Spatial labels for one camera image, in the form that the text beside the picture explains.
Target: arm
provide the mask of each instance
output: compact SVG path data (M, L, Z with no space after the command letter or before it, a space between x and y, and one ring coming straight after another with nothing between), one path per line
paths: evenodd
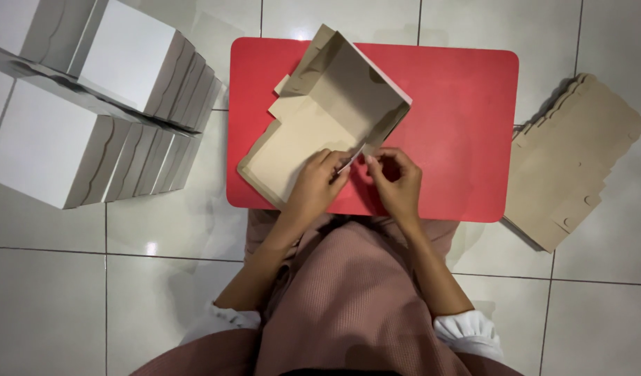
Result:
M214 305L235 311L254 311L269 294L290 246L323 214L349 180L350 168L336 179L334 172L348 152L321 150L299 172L297 182L272 232L218 296Z
M374 179L383 206L404 234L413 261L413 269L423 299L433 317L458 314L474 309L444 260L433 250L418 216L418 198L422 170L399 149L383 148L374 157L367 156L369 173ZM399 178L388 180L383 164L399 169Z

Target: stack of flat cardboard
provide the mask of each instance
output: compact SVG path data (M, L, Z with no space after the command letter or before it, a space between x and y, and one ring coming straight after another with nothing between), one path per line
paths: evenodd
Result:
M0 0L0 48L76 76L109 0Z
M237 169L277 208L314 152L371 154L412 102L355 45L325 25L275 91L279 98L269 112L276 119Z
M553 252L601 202L604 179L641 135L641 116L595 76L579 74L511 146L504 218Z
M109 0L78 83L117 103L203 132L222 83L179 31Z
M183 188L199 147L43 76L0 72L0 104L0 183L62 209Z

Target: hand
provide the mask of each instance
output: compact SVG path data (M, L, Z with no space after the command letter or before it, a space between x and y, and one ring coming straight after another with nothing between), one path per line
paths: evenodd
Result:
M365 157L369 175L374 179L381 202L402 231L405 227L416 226L418 216L418 199L423 171L397 148L382 148L374 156ZM399 176L394 181L383 175L383 167L392 166Z
M335 178L335 172L343 166L350 153L323 149L312 155L299 172L281 216L300 231L306 231L320 217L341 188L349 181L350 167Z

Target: red table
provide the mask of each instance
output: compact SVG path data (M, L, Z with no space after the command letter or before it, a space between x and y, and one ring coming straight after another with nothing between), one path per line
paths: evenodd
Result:
M239 38L232 44L227 130L227 200L272 209L237 164L274 117L274 87L309 41ZM516 108L518 59L488 49L356 44L411 98L384 146L400 147L423 169L422 218L494 222L502 217ZM328 210L384 216L364 163Z

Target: floor tile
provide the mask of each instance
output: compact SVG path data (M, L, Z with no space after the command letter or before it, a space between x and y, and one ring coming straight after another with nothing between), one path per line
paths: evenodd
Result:
M107 368L128 375L181 342L241 262L107 256Z
M104 256L0 249L0 375L104 376Z
M453 273L550 278L552 254L534 251L500 222L462 222L446 264Z
M262 36L312 39L325 23L352 42L415 45L419 10L419 0L266 0Z
M475 308L494 321L506 364L538 376L548 303L547 280L455 276Z
M553 281L542 375L641 375L641 286Z
M62 210L0 184L0 247L104 252L104 204Z
M584 2L578 71L595 74L641 113L641 0Z
M604 182L602 202L557 247L554 278L641 283L641 138Z
M214 111L186 187L107 204L107 252L242 260L247 210L225 197L227 111Z
M229 86L232 42L260 35L260 0L125 0L124 3L180 30L216 71L224 92ZM220 96L214 108L226 110L227 96Z
M424 1L420 45L507 49L520 61L514 124L573 77L580 0Z

